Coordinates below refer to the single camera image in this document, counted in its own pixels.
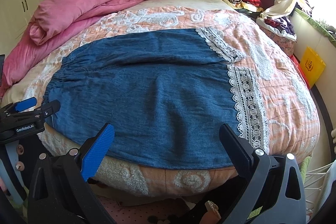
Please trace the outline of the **person's right hand thumb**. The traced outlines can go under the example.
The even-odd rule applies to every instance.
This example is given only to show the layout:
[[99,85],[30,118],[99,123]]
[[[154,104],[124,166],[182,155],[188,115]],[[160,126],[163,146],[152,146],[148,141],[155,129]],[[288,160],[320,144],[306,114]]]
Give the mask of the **person's right hand thumb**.
[[202,217],[200,224],[217,224],[221,220],[221,215],[218,211],[218,206],[212,201],[205,203],[207,212]]

